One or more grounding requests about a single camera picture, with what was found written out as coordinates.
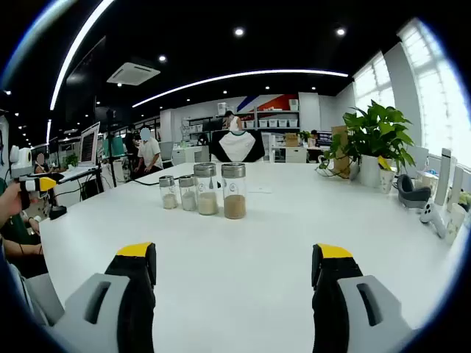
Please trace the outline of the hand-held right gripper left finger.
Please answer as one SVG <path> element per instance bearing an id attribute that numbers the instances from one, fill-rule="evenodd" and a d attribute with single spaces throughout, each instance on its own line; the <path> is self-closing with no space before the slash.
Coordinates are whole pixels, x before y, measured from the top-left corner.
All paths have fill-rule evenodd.
<path id="1" fill-rule="evenodd" d="M 125 246 L 67 298 L 52 332 L 67 352 L 153 352 L 156 273 L 154 243 Z"/>

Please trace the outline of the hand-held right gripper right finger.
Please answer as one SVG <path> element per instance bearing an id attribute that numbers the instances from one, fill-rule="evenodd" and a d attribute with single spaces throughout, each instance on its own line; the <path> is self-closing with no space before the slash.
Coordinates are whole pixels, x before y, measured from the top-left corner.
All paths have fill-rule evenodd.
<path id="1" fill-rule="evenodd" d="M 401 352 L 415 331 L 398 298 L 339 246 L 313 245 L 314 352 Z"/>

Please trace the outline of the person's left hand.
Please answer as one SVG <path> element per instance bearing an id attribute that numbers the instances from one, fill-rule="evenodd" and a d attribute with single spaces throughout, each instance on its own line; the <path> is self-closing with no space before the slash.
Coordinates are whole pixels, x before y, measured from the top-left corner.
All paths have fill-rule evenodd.
<path id="1" fill-rule="evenodd" d="M 12 216 L 22 211 L 21 185 L 19 183 L 10 184 L 0 198 L 0 223 L 1 226 Z"/>

